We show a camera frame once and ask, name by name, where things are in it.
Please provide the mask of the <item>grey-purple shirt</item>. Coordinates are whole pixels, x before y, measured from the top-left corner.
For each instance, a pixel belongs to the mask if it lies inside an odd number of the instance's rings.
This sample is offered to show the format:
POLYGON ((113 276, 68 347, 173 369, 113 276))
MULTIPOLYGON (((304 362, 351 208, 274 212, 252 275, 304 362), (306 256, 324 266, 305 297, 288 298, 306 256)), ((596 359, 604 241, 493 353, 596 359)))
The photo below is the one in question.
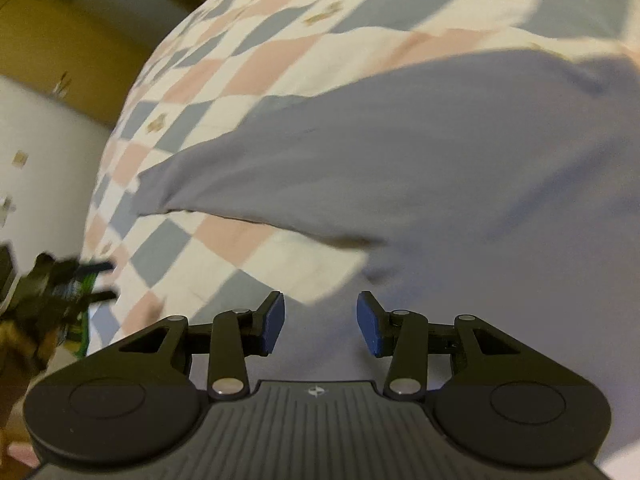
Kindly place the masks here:
POLYGON ((594 382, 602 453, 639 437, 639 72, 629 58, 469 54, 243 122, 142 172, 132 208, 265 223, 363 248, 288 317, 261 378, 382 379, 369 289, 434 322, 471 312, 594 382))

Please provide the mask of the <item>checkered teddy bear quilt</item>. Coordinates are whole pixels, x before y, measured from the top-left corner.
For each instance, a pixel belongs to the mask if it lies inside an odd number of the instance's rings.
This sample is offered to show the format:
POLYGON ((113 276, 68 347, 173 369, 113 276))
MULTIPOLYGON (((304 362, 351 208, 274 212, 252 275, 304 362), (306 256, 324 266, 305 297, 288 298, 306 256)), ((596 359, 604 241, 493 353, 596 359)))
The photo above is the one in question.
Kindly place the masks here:
POLYGON ((529 48, 578 60, 639 54, 639 0, 207 0, 156 48, 108 140, 85 257, 118 299, 91 309, 98 351, 166 315, 196 322, 280 290, 314 304, 357 249, 207 214, 137 218, 137 177, 172 154, 353 81, 434 58, 529 48))

